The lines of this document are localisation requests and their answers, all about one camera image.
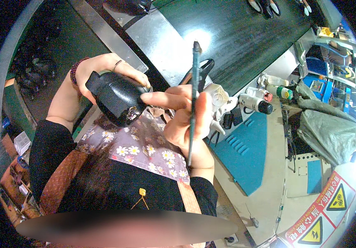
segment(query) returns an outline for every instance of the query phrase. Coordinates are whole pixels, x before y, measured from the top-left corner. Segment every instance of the black shoe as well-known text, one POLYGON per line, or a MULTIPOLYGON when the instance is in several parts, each ring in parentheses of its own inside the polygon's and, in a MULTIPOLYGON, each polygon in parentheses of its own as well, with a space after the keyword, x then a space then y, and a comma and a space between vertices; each ring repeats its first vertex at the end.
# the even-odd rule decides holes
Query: black shoe
POLYGON ((263 9, 262 6, 260 5, 260 3, 258 2, 258 0, 255 0, 254 2, 250 2, 249 0, 247 0, 247 3, 251 6, 251 8, 258 14, 262 14, 263 13, 263 9))
POLYGON ((276 0, 270 0, 270 10, 273 11, 276 16, 281 16, 281 10, 276 0))
POLYGON ((267 19, 273 18, 273 12, 270 10, 270 0, 261 0, 261 5, 263 8, 263 14, 267 19))

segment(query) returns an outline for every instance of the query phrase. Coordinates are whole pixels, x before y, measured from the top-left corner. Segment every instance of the woman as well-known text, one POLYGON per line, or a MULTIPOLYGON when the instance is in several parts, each ring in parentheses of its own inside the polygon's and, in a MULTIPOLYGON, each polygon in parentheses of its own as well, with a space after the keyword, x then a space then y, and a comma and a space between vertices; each ring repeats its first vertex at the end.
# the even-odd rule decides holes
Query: woman
MULTIPOLYGON (((73 66, 54 96, 46 120, 38 123, 33 140, 29 164, 31 186, 36 201, 41 206, 46 206, 44 199, 47 197, 55 199, 53 202, 59 204, 54 206, 54 210, 49 210, 49 213, 100 209, 185 211, 186 204, 180 193, 180 185, 185 181, 189 185, 184 158, 189 151, 190 85, 171 87, 166 92, 141 95, 142 101, 148 105, 175 110, 174 118, 166 125, 162 123, 158 126, 154 125, 156 117, 149 116, 149 112, 144 112, 141 116, 142 121, 140 119, 135 123, 138 127, 146 125, 147 129, 143 129, 145 131, 141 134, 138 133, 137 128, 133 129, 131 126, 125 130, 114 131, 110 128, 106 130, 108 127, 102 124, 93 126, 86 136, 96 137, 98 132, 99 139, 103 140, 98 143, 97 149, 88 152, 91 154, 86 157, 78 172, 67 173, 65 175, 69 176, 66 178, 57 175, 56 171, 61 168, 62 161, 65 164, 69 163, 71 160, 68 157, 79 152, 75 150, 77 144, 73 142, 71 133, 80 98, 87 97, 96 104, 85 83, 93 71, 104 70, 121 73, 135 79, 143 86, 150 87, 145 74, 135 70, 114 53, 89 58, 73 66), (151 126, 155 128, 153 133, 161 127, 159 131, 164 134, 164 137, 156 137, 156 135, 153 135, 153 138, 150 135, 147 137, 150 133, 147 130, 151 129, 146 124, 149 122, 152 122, 151 126), (130 133, 130 130, 133 133, 130 142, 146 144, 153 140, 157 148, 152 145, 144 145, 142 149, 136 146, 129 149, 119 146, 120 142, 128 141, 119 140, 117 137, 120 134, 124 135, 125 132, 130 133), (157 161, 157 156, 166 158, 159 159, 158 162, 163 162, 164 168, 166 166, 171 168, 170 173, 166 173, 163 168, 157 169, 152 162, 157 161), (56 190, 55 187, 52 190, 52 186, 49 186, 52 179, 69 183, 62 190, 56 190)), ((196 101, 196 130, 190 168, 190 188, 194 192, 201 213, 216 216, 218 194, 213 187, 214 160, 202 140, 209 132, 210 122, 210 96, 202 92, 196 101)), ((82 140, 84 140, 81 141, 83 151, 83 147, 88 147, 84 143, 90 138, 83 137, 82 140)), ((80 156, 76 154, 71 157, 73 160, 78 160, 80 156)))

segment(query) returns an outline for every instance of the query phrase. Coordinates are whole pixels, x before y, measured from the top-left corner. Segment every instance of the person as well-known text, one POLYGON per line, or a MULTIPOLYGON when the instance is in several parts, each ring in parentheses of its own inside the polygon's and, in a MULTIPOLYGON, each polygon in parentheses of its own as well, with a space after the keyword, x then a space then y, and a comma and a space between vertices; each ring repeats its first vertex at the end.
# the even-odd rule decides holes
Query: person
MULTIPOLYGON (((30 152, 30 183, 34 198, 40 205, 46 205, 45 202, 42 202, 44 191, 59 166, 63 164, 62 162, 66 162, 69 154, 83 151, 83 148, 78 148, 78 145, 73 141, 73 121, 78 113, 81 97, 87 97, 96 104, 95 98, 85 85, 90 74, 93 71, 102 72, 105 70, 121 73, 135 79, 143 86, 150 87, 145 74, 135 70, 115 53, 99 55, 80 62, 74 76, 77 85, 72 83, 71 71, 67 74, 52 100, 47 118, 37 124, 30 152)), ((131 126, 124 130, 116 130, 114 127, 108 129, 102 124, 95 125, 79 143, 83 147, 86 146, 85 142, 90 140, 88 137, 92 135, 92 138, 98 137, 96 140, 101 140, 98 143, 101 145, 98 147, 105 143, 107 146, 106 148, 102 146, 103 149, 93 149, 93 153, 88 152, 90 155, 71 179, 56 211, 52 213, 105 209, 185 211, 185 204, 178 185, 180 181, 185 181, 190 177, 190 182, 188 180, 187 182, 194 192, 201 214, 216 217, 218 194, 213 186, 214 159, 202 140, 208 135, 211 122, 210 95, 202 92, 196 101, 195 137, 191 168, 188 171, 189 176, 187 176, 185 166, 180 167, 181 171, 178 170, 178 167, 179 164, 186 164, 185 158, 189 152, 191 85, 170 87, 165 92, 144 93, 141 95, 141 99, 150 106, 162 106, 175 111, 175 115, 170 121, 166 124, 159 123, 158 126, 163 127, 164 130, 161 130, 161 136, 156 139, 158 141, 156 145, 159 145, 160 148, 159 156, 169 159, 161 158, 157 161, 157 156, 155 156, 157 152, 155 148, 150 148, 151 146, 148 148, 144 146, 143 150, 132 146, 127 150, 126 147, 120 145, 124 142, 145 142, 144 136, 150 133, 148 131, 139 134, 133 132, 137 129, 131 126), (120 134, 131 134, 127 130, 133 132, 130 140, 116 139, 120 134), (153 161, 154 164, 149 163, 145 167, 140 167, 141 164, 149 161, 153 161), (163 163, 164 168, 165 164, 168 165, 167 169, 172 168, 170 173, 162 173, 162 168, 158 171, 155 167, 158 162, 163 163), (140 192, 143 201, 139 201, 141 197, 138 194, 139 189, 146 191, 145 196, 140 192)), ((143 118, 135 122, 137 126, 144 126, 146 121, 152 122, 156 119, 149 116, 149 112, 144 112, 141 117, 143 118)), ((70 179, 59 178, 59 180, 69 181, 70 179)), ((59 192, 47 191, 47 194, 57 195, 59 192)))
POLYGON ((337 53, 318 45, 312 46, 306 54, 306 57, 315 57, 326 63, 331 62, 338 66, 356 67, 356 58, 352 56, 352 53, 346 47, 339 45, 335 41, 330 41, 329 46, 342 56, 346 57, 342 57, 337 53))

